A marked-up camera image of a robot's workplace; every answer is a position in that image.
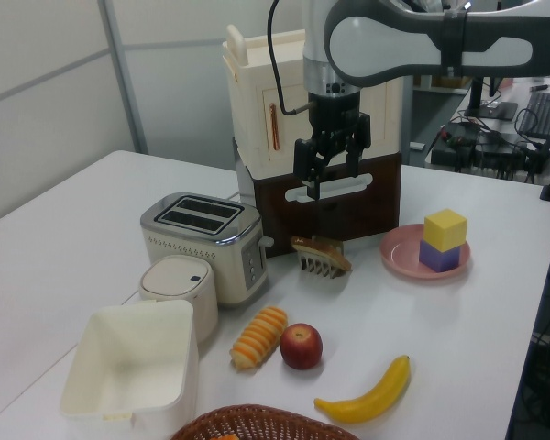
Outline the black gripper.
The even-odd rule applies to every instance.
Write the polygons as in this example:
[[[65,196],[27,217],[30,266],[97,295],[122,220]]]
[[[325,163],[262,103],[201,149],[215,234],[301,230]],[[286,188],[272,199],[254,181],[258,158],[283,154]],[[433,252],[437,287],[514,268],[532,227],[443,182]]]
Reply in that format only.
[[[360,113],[360,92],[341,96],[308,93],[309,122],[312,138],[297,139],[294,144],[293,175],[307,188],[307,196],[318,201],[325,167],[331,156],[319,139],[350,134],[346,141],[346,169],[350,177],[358,176],[358,166],[365,149],[371,145],[370,117]]]

